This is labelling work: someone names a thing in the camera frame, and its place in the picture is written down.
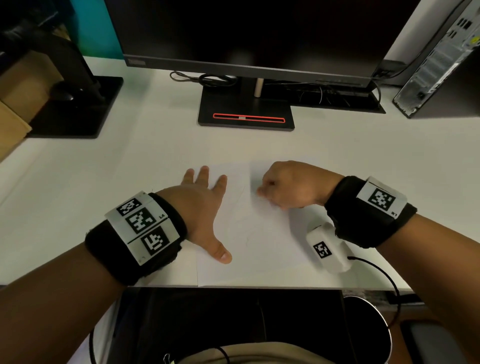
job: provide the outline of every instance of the red outlined slot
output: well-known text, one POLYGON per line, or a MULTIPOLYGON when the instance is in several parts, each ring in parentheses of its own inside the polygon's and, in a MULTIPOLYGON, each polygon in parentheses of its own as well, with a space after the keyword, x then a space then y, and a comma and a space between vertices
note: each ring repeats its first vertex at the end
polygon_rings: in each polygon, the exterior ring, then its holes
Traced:
POLYGON ((259 122, 277 122, 280 124, 286 123, 284 118, 276 118, 273 116, 253 116, 253 115, 238 115, 238 114, 222 114, 216 112, 213 114, 214 119, 226 120, 241 120, 241 121, 259 121, 259 122))

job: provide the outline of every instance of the white sensor device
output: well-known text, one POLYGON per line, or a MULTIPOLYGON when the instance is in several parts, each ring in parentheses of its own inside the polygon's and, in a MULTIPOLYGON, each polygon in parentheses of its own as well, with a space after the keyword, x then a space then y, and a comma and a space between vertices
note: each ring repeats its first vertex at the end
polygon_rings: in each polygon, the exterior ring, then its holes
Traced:
POLYGON ((353 261, 348 256, 353 253, 347 243, 335 235, 335 227, 329 222, 307 233, 309 246, 330 273, 342 273, 349 270, 353 261))

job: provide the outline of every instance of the computer tower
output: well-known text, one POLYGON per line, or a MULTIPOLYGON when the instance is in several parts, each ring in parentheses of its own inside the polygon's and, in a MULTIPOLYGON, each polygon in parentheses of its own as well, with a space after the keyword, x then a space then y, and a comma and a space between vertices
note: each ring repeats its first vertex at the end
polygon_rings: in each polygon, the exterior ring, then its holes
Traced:
POLYGON ((472 0, 393 103, 408 118, 480 116, 480 0, 472 0))

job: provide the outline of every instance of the person's left hand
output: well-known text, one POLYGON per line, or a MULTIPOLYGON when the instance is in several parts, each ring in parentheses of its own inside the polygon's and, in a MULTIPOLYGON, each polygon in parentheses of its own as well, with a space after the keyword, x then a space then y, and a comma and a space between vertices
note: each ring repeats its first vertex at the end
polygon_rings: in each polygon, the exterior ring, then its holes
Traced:
POLYGON ((220 263, 228 264, 232 256, 213 232, 213 222, 227 189, 227 176, 222 175, 208 189, 208 167, 203 166, 194 182, 194 171, 187 170, 180 186, 169 187, 156 194, 170 203, 187 225, 187 239, 204 248, 220 263))

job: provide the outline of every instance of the fist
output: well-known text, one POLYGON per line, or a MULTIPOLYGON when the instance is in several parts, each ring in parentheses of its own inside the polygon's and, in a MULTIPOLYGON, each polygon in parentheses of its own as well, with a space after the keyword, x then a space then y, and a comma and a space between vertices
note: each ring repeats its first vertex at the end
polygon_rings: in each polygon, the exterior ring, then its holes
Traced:
POLYGON ((282 209, 323 206, 342 179, 341 174, 307 163, 275 162, 265 173, 257 194, 282 209))
POLYGON ((169 187, 156 194, 171 204, 187 225, 187 239, 204 248, 220 263, 228 264, 232 256, 213 232, 213 222, 227 188, 227 176, 220 176, 208 188, 208 167, 203 166, 194 181, 194 171, 187 170, 180 186, 169 187))

